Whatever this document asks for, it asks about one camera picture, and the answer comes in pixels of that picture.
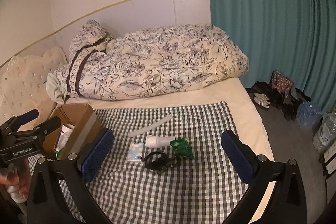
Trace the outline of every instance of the plastic water bottle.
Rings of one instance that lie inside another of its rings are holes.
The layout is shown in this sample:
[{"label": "plastic water bottle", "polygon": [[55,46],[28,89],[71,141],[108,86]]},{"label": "plastic water bottle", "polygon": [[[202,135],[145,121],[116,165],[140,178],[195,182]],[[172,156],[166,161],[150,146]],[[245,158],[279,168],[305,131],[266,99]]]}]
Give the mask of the plastic water bottle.
[{"label": "plastic water bottle", "polygon": [[303,102],[297,109],[296,121],[301,129],[315,127],[322,118],[322,109],[314,102]]},{"label": "plastic water bottle", "polygon": [[322,125],[313,138],[315,149],[324,153],[336,138],[336,113],[324,115]]}]

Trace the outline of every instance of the curtain fold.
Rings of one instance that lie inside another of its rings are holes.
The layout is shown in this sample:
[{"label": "curtain fold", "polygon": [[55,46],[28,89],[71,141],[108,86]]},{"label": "curtain fold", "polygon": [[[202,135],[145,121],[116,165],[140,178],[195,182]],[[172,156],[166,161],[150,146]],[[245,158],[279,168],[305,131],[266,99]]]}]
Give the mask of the curtain fold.
[{"label": "curtain fold", "polygon": [[211,21],[249,57],[244,86],[272,71],[330,111],[336,105],[336,0],[210,0]]}]

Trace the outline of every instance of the white container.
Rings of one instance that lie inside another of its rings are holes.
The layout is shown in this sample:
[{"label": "white container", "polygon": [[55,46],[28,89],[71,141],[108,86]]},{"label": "white container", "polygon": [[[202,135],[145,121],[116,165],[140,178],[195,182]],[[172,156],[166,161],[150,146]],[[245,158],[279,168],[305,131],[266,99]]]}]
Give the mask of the white container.
[{"label": "white container", "polygon": [[68,124],[68,123],[64,123],[62,125],[62,128],[59,132],[59,138],[58,138],[57,147],[56,147],[57,152],[60,151],[63,147],[65,147],[74,128],[75,127],[73,125]]},{"label": "white container", "polygon": [[336,113],[324,115],[322,124],[313,138],[315,149],[324,153],[336,139]]},{"label": "white container", "polygon": [[148,136],[146,138],[146,147],[148,148],[160,148],[163,146],[169,146],[171,141],[174,141],[175,137],[158,137],[158,136]]}]

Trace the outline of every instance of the white bed sheet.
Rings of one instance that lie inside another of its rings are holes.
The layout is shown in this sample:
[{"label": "white bed sheet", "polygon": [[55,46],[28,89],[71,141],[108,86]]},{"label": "white bed sheet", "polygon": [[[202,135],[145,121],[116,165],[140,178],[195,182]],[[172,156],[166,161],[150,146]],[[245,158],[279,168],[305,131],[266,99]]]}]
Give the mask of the white bed sheet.
[{"label": "white bed sheet", "polygon": [[[150,98],[114,102],[88,98],[70,98],[66,103],[85,102],[89,103],[93,108],[162,108],[212,104],[220,101],[225,101],[228,104],[241,142],[247,144],[256,155],[263,154],[273,161],[273,153],[261,117],[238,78],[229,78],[201,90],[177,92]],[[263,214],[272,194],[274,184],[274,182],[269,184],[252,221],[259,219]]]}]

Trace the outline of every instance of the floral comforter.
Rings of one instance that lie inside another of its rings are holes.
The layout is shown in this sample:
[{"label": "floral comforter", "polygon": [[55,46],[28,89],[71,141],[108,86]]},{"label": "floral comforter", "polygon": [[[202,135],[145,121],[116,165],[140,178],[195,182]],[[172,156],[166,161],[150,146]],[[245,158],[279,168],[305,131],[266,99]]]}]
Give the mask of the floral comforter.
[{"label": "floral comforter", "polygon": [[197,90],[249,68],[247,56],[226,33],[206,24],[112,38],[90,20],[73,39],[69,59],[54,73],[63,89],[109,101]]}]

